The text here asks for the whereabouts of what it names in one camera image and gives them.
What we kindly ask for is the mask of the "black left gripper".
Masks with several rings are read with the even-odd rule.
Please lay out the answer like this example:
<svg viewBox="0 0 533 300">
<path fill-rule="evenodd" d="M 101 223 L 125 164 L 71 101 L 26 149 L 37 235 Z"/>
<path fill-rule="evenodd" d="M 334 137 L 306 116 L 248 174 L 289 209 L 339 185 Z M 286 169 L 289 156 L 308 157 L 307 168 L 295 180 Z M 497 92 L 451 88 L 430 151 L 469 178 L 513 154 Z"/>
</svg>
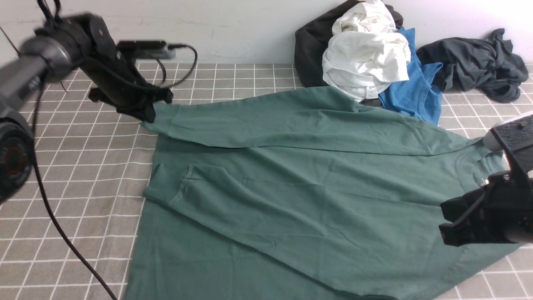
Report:
<svg viewBox="0 0 533 300">
<path fill-rule="evenodd" d="M 154 122 L 154 103 L 164 101 L 171 104 L 171 90 L 149 84 L 137 70 L 136 60 L 117 51 L 117 43 L 101 17 L 81 15 L 79 22 L 91 40 L 81 69 L 97 86 L 90 89 L 88 99 L 110 105 L 118 114 Z"/>
</svg>

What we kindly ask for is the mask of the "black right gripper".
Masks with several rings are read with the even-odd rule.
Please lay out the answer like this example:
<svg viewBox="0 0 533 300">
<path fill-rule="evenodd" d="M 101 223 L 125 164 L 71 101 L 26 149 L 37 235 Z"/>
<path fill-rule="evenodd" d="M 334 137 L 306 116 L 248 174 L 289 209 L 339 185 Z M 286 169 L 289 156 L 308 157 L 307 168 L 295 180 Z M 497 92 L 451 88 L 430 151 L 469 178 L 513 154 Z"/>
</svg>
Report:
<svg viewBox="0 0 533 300">
<path fill-rule="evenodd" d="M 510 169 L 441 203 L 451 222 L 438 226 L 445 245 L 532 243 L 532 119 L 527 112 L 501 121 L 483 137 L 486 148 L 505 154 Z"/>
</svg>

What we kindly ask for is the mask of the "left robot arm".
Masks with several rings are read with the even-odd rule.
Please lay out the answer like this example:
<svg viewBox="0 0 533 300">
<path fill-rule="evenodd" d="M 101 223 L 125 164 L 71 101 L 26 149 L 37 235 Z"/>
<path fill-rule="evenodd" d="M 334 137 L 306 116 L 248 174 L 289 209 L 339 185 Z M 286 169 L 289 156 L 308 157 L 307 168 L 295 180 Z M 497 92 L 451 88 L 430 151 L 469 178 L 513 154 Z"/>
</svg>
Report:
<svg viewBox="0 0 533 300">
<path fill-rule="evenodd" d="M 113 106 L 120 114 L 154 122 L 154 103 L 172 102 L 170 88 L 149 84 L 136 69 L 133 42 L 115 44 L 103 19 L 85 13 L 53 18 L 25 40 L 19 57 L 2 66 L 1 202 L 25 184 L 35 163 L 34 132 L 20 110 L 48 83 L 80 68 L 95 84 L 88 99 Z"/>
</svg>

